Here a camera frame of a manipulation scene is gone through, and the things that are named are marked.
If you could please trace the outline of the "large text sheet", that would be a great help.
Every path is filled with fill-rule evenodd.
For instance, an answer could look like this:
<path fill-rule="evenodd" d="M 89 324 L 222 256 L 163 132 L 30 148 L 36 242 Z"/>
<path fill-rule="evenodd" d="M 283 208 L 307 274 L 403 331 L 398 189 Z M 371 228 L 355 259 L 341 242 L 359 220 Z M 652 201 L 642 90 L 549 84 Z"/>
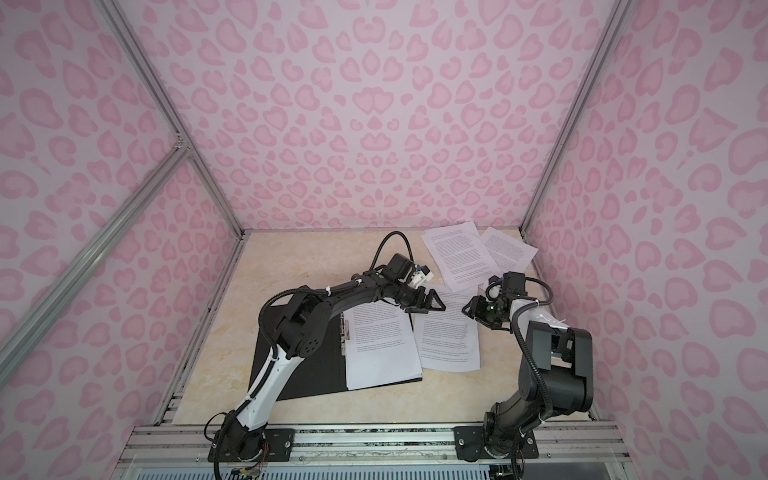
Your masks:
<path fill-rule="evenodd" d="M 499 272 L 473 222 L 427 230 L 422 240 L 452 292 L 476 289 Z"/>

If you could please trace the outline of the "paper sheet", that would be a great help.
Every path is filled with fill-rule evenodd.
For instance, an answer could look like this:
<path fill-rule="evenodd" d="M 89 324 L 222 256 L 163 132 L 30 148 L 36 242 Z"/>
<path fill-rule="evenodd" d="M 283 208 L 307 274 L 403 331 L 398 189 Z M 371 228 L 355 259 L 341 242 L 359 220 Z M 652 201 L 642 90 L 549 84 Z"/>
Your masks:
<path fill-rule="evenodd" d="M 349 390 L 422 379 L 410 317 L 383 301 L 343 313 L 345 375 Z"/>

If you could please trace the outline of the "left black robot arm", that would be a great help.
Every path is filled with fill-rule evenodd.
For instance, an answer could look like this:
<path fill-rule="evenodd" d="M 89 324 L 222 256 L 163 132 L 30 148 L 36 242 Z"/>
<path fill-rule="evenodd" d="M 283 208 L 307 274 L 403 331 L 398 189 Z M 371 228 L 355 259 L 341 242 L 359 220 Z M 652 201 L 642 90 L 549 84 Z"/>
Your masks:
<path fill-rule="evenodd" d="M 355 274 L 324 289 L 308 286 L 271 297 L 258 315 L 259 334 L 269 351 L 244 399 L 227 412 L 210 440 L 208 461 L 261 461 L 267 456 L 265 434 L 271 411 L 301 362 L 321 346 L 331 320 L 354 307 L 390 299 L 407 314 L 443 312 L 439 294 L 423 285 L 429 269 L 396 254 L 386 265 Z"/>

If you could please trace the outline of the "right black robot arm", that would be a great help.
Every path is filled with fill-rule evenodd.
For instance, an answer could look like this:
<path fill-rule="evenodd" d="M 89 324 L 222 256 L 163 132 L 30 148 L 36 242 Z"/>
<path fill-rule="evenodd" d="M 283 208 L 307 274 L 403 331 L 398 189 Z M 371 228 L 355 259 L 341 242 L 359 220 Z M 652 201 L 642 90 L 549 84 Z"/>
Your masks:
<path fill-rule="evenodd" d="M 539 456 L 534 430 L 560 415 L 590 410 L 594 398 L 592 336 L 551 316 L 554 299 L 543 281 L 523 273 L 492 276 L 485 293 L 462 313 L 491 329 L 510 332 L 522 353 L 518 389 L 495 403 L 480 427 L 453 429 L 457 458 L 509 460 L 505 475 L 520 478 Z"/>

